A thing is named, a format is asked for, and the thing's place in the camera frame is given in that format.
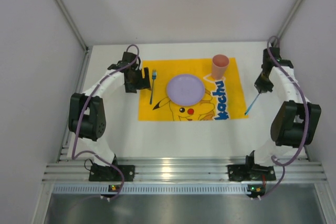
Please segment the blue metal fork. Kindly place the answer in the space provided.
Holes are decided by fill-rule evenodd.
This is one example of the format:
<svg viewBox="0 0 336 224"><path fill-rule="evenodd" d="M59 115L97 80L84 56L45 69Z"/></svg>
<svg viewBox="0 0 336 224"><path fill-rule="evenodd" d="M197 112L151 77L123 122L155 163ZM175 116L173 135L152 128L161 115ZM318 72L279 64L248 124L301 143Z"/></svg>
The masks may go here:
<svg viewBox="0 0 336 224"><path fill-rule="evenodd" d="M151 96L150 96L150 105L153 103L153 95L154 95L154 84L157 78L157 70L153 69L152 71L152 87L151 87Z"/></svg>

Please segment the blue metal spoon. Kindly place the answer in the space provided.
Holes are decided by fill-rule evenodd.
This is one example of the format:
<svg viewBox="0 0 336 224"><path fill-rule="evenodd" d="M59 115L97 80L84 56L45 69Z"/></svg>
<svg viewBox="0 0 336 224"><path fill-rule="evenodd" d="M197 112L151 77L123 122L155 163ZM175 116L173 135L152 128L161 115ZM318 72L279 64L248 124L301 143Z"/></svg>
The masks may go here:
<svg viewBox="0 0 336 224"><path fill-rule="evenodd" d="M247 110L245 111L244 115L247 116L250 112L250 110L252 109L252 107L254 106L255 102L257 101L257 99L259 98L259 96L261 95L261 92L259 92L256 97L254 98L254 100L251 102L251 104L249 105L249 107L247 108Z"/></svg>

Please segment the yellow pikachu placemat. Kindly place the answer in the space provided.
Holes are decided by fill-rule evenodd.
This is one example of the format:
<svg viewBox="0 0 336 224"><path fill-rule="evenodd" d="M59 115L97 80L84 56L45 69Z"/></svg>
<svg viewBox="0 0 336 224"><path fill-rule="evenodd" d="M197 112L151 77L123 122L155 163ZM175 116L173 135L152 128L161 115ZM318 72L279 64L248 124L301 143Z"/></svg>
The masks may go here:
<svg viewBox="0 0 336 224"><path fill-rule="evenodd" d="M245 119L247 109L235 58L230 58L220 80L211 76L212 60L148 60L143 66L156 70L154 91L140 91L140 121L207 121ZM166 94L169 81L180 74L192 74L202 80L205 94L192 106L178 106Z"/></svg>

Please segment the purple plastic plate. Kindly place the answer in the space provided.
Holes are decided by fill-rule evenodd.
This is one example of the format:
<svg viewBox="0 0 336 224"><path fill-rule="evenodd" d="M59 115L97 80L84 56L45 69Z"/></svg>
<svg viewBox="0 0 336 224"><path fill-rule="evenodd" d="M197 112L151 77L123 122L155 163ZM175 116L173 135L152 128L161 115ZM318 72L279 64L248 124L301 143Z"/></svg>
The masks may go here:
<svg viewBox="0 0 336 224"><path fill-rule="evenodd" d="M203 98L205 86L202 80L195 75L180 74L168 82L166 94L177 105L192 106Z"/></svg>

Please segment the pink plastic cup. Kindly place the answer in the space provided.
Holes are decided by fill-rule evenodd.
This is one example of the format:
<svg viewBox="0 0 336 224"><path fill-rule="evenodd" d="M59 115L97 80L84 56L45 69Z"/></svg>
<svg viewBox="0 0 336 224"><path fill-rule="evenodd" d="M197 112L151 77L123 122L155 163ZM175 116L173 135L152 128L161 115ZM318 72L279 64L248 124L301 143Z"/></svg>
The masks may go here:
<svg viewBox="0 0 336 224"><path fill-rule="evenodd" d="M224 76L229 65L229 58L226 55L215 55L212 58L212 78L219 80Z"/></svg>

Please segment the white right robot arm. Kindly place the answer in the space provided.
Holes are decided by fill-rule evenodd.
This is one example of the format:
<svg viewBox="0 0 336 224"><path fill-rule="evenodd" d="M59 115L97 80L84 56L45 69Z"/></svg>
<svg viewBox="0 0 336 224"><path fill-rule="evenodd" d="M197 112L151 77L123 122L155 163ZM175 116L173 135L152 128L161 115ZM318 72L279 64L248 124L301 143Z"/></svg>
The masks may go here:
<svg viewBox="0 0 336 224"><path fill-rule="evenodd" d="M262 60L254 86L259 94L276 92L283 103L271 124L270 139L246 156L246 167L257 171L291 164L312 142L321 115L320 105L306 98L292 62L281 58L278 47L267 47Z"/></svg>

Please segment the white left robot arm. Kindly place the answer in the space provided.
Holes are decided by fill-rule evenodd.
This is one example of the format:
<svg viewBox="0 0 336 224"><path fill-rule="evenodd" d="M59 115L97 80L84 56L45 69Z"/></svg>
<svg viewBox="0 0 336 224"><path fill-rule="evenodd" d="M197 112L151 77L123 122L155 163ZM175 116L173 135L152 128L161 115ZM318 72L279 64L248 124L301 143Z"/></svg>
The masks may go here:
<svg viewBox="0 0 336 224"><path fill-rule="evenodd" d="M126 93L150 89L149 69L141 69L140 65L139 53L126 50L122 59L111 64L91 88L71 96L68 129L75 134L73 160L88 153L99 166L117 167L116 155L103 137L107 128L104 100L120 87Z"/></svg>

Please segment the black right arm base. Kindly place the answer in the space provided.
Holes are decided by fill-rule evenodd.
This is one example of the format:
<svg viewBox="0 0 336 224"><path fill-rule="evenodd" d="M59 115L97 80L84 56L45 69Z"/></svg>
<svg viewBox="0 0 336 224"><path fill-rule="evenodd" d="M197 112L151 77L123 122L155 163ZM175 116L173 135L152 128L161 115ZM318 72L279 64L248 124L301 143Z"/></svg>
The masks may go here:
<svg viewBox="0 0 336 224"><path fill-rule="evenodd" d="M253 165L248 167L245 164L232 164L227 166L229 181L245 182L245 181L275 181L276 175L273 166L265 167Z"/></svg>

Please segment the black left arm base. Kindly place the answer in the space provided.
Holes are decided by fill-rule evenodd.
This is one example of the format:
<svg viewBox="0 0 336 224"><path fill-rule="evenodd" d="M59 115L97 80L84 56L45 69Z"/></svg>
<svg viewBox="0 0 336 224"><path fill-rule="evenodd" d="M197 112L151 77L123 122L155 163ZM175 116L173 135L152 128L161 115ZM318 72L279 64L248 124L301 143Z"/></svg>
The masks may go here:
<svg viewBox="0 0 336 224"><path fill-rule="evenodd" d="M132 182L135 177L134 165L117 165L117 168L124 175L125 182ZM95 163L90 167L90 182L121 182L120 173L111 166L100 166Z"/></svg>

